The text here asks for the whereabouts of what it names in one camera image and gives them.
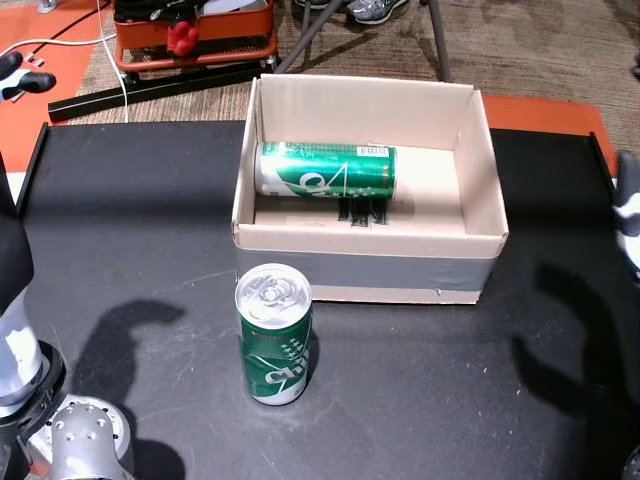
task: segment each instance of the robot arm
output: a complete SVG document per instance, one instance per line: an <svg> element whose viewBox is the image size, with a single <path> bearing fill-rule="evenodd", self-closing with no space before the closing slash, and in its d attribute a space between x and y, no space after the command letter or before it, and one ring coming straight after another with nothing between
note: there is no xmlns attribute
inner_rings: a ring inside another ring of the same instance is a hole
<svg viewBox="0 0 640 480"><path fill-rule="evenodd" d="M618 244L640 285L640 162L631 152L618 155L618 184L613 211Z"/></svg>
<svg viewBox="0 0 640 480"><path fill-rule="evenodd" d="M0 57L0 101L55 85L53 75L21 70L21 63L19 52ZM49 480L132 480L124 415L100 399L64 393L62 357L31 328L24 297L33 276L0 157L0 480L29 471Z"/></svg>

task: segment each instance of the brown carpet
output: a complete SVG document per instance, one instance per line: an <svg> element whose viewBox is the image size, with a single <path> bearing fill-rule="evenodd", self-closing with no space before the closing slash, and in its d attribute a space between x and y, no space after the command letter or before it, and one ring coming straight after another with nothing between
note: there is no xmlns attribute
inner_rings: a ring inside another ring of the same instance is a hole
<svg viewBox="0 0 640 480"><path fill-rule="evenodd" d="M5 0L24 5L25 0ZM282 56L300 35L300 9L277 0ZM600 108L616 148L640 153L640 82L629 69L638 53L637 0L441 0L454 80L483 92L583 102ZM108 22L105 32L112 32ZM436 79L433 32L417 0L373 28L336 14L316 37L305 73ZM82 91L117 86L96 48ZM249 84L129 107L131 121L243 119ZM72 123L122 121L122 109Z"/></svg>

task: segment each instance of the open cardboard box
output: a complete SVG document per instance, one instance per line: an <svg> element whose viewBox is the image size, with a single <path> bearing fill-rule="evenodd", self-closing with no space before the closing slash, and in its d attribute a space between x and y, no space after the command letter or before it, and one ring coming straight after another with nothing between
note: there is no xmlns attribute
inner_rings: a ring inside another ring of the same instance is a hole
<svg viewBox="0 0 640 480"><path fill-rule="evenodd" d="M263 141L397 147L388 224L338 221L336 200L256 195ZM480 92L320 75L254 80L233 205L238 275L302 271L316 300L476 303L508 236Z"/></svg>

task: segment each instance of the sneaker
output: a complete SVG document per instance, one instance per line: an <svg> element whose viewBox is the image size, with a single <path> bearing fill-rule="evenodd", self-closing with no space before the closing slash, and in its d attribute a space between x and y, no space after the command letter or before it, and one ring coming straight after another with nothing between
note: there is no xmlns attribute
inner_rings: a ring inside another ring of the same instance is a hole
<svg viewBox="0 0 640 480"><path fill-rule="evenodd" d="M327 8L330 0L311 0L311 10L323 10ZM305 0L294 0L295 4L304 8Z"/></svg>
<svg viewBox="0 0 640 480"><path fill-rule="evenodd" d="M363 25L379 25L389 20L391 12L408 0L354 0L347 13Z"/></svg>

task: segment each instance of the can lying on its side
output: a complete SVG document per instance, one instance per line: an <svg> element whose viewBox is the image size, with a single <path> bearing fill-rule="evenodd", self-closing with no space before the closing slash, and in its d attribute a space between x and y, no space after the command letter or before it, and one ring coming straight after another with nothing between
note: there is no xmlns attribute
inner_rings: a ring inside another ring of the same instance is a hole
<svg viewBox="0 0 640 480"><path fill-rule="evenodd" d="M264 142L256 192L270 196L392 198L396 149L377 145Z"/></svg>
<svg viewBox="0 0 640 480"><path fill-rule="evenodd" d="M235 297L249 394L267 405L292 402L307 383L308 280L287 265L259 265L238 281Z"/></svg>

